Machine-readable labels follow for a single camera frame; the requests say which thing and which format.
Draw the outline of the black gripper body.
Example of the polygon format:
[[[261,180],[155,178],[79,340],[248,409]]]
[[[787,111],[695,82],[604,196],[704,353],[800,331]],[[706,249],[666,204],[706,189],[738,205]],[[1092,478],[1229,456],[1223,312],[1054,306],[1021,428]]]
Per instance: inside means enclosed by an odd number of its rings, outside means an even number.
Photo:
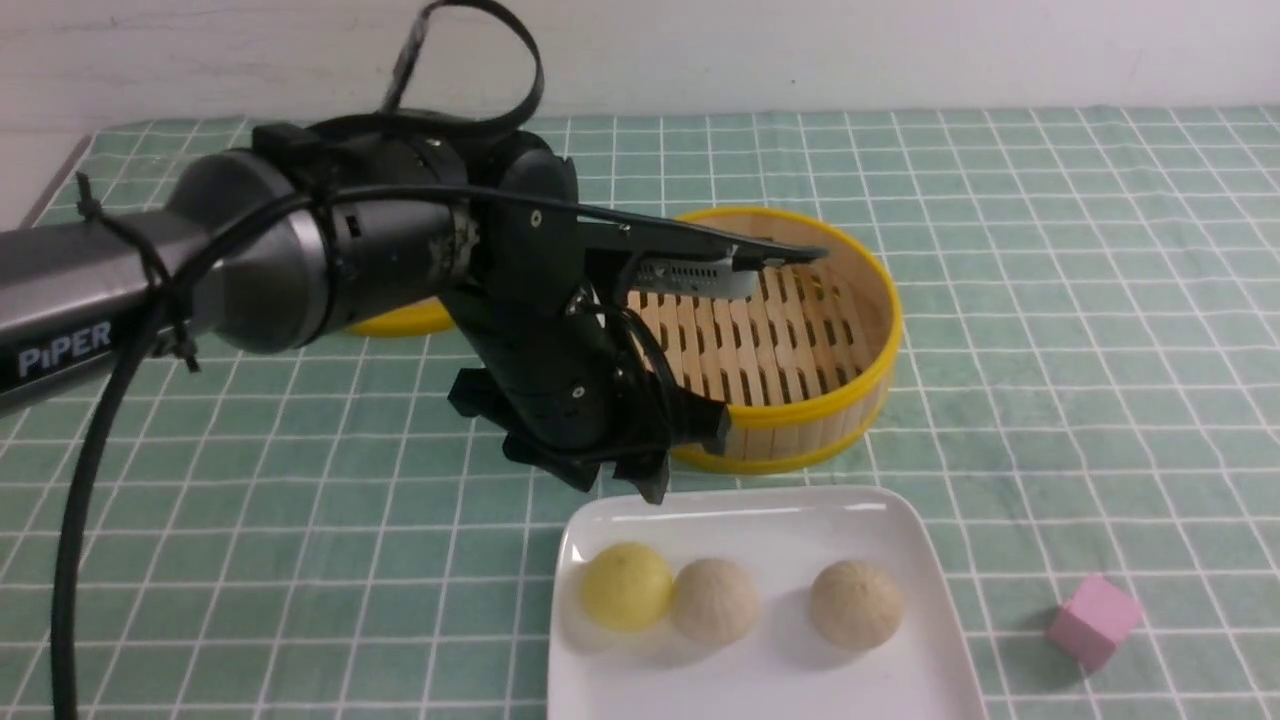
[[[596,296],[576,238],[579,178],[549,150],[463,150],[463,181],[540,200],[539,206],[475,199],[479,246],[468,279],[445,293],[445,310],[500,387],[558,411],[562,448],[614,469],[621,480],[655,480],[657,391],[675,383],[643,360],[654,345],[623,305]]]

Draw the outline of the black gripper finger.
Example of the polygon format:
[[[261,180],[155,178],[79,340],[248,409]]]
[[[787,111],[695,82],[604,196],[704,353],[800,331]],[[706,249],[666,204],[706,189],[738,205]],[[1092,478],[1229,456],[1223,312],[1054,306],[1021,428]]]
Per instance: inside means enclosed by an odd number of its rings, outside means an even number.
[[[655,452],[655,503],[663,503],[669,487],[671,451],[699,445],[708,454],[722,452],[731,428],[728,406],[684,387],[660,387],[657,391],[658,450]]]
[[[581,492],[595,486],[599,460],[579,448],[550,445],[539,434],[550,430],[556,436],[561,424],[559,413],[547,413],[541,400],[506,392],[493,372],[480,368],[460,370],[447,398],[461,416],[480,418],[506,433],[502,452],[507,460],[543,470]]]

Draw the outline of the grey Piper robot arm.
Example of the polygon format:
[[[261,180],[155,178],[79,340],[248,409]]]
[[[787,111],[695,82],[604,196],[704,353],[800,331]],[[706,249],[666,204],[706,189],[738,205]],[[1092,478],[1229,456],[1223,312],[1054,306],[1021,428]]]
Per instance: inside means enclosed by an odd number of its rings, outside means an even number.
[[[438,299],[480,359],[448,400],[504,434],[508,460],[659,503],[673,448],[724,447],[730,411],[684,389],[626,309],[644,261],[735,264],[724,232],[577,200],[573,164],[531,135],[480,183],[434,138],[328,143],[294,126],[192,163],[157,210],[109,215],[77,179],[77,220],[3,234],[3,413],[150,357],[196,370],[211,333],[250,354]]]

